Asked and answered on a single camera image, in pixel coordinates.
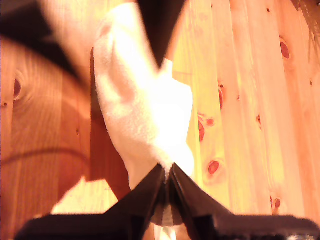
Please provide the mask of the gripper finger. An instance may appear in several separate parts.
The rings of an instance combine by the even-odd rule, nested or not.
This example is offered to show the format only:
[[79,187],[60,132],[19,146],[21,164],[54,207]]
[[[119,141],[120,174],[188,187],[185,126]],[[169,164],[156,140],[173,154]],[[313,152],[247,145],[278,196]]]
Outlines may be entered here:
[[104,215],[118,219],[124,216],[149,216],[152,222],[161,222],[166,205],[165,180],[165,170],[157,164],[130,193]]
[[138,6],[150,47],[160,69],[185,0],[140,0]]
[[169,172],[169,182],[173,193],[177,195],[183,213],[193,218],[212,216],[214,218],[230,217],[234,214],[203,191],[177,164]]

